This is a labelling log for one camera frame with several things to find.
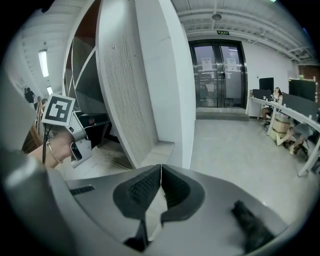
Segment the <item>glass door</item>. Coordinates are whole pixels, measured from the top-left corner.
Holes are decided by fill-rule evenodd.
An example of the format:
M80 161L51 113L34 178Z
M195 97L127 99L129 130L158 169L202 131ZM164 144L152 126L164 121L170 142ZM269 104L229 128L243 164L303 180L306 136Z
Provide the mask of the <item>glass door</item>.
M197 108L244 108L245 73L239 45L230 42L190 44Z

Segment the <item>fluorescent light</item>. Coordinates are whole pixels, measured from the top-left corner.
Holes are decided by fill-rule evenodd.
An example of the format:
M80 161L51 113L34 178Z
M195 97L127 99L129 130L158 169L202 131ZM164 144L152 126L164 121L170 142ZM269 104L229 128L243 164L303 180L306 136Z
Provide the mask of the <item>fluorescent light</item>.
M39 51L39 61L40 61L40 67L42 71L43 77L48 77L48 65L47 65L47 50L41 50Z
M53 94L51 86L47 87L46 90L48 91L49 95Z

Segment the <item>exit sign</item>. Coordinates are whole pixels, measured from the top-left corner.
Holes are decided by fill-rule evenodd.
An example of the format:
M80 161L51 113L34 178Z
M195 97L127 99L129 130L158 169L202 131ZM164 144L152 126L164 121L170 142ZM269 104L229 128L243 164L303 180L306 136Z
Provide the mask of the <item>exit sign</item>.
M229 31L217 30L218 35L230 36Z

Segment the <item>ceiling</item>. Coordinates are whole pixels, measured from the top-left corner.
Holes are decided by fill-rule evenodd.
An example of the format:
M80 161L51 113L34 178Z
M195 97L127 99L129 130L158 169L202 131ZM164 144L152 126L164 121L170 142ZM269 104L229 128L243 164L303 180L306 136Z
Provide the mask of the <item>ceiling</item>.
M86 1L55 0L47 12L35 11L18 34L23 49L22 61L26 62L29 75L44 97L48 95L48 86L54 93L62 91L67 39ZM38 57L38 52L44 49L47 50L48 77L43 77Z
M229 31L230 36L276 51L294 63L318 63L309 36L279 1L171 1L188 38ZM213 14L220 14L222 19L214 21Z

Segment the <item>white desk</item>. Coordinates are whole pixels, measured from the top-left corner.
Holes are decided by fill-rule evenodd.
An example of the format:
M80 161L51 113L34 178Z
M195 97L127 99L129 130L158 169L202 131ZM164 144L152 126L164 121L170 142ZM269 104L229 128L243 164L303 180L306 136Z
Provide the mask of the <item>white desk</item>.
M282 106L274 101L267 101L267 100L254 98L254 97L249 97L248 99L249 99L248 108L250 108L250 104L251 104L250 102L255 102L255 103L258 103L261 105L262 104L269 105L269 106L273 107L273 115L271 118L271 123L270 123L269 129L266 133L268 136L270 135L272 127L274 125L275 117L276 117L275 113L277 111L281 111L282 113L288 115L289 117L292 117L293 119L297 120L301 124L307 124L307 125L311 126L312 128L314 128L316 131L318 131L320 133L320 124L318 124L316 121L308 118L307 116L305 116L305 115L303 115L303 114L301 114L291 108L287 108L285 106ZM299 173L298 173L299 177L301 177L305 173L305 171L311 170L312 164L315 163L316 158L318 158L318 156L319 156L319 153L318 153L319 148L320 148L320 139L318 139L314 150L312 151L310 157L308 158L308 161L304 164L302 169L299 171Z

